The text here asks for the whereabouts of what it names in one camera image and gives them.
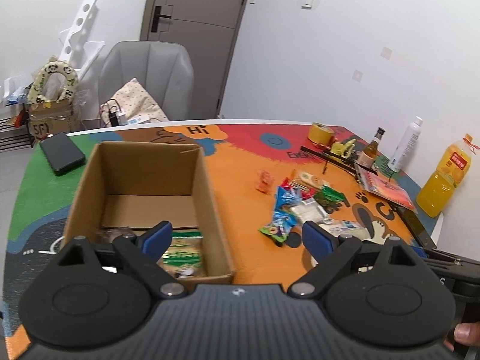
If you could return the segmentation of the person's right hand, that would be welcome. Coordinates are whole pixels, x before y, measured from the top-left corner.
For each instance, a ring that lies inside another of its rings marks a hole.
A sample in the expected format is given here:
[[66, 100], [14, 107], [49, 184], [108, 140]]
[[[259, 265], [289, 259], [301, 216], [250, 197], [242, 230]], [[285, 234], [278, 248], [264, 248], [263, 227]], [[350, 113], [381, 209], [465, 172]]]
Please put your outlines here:
[[456, 325], [453, 340], [446, 339], [443, 343], [450, 350], [454, 350], [454, 343], [466, 346], [479, 346], [480, 322], [463, 322]]

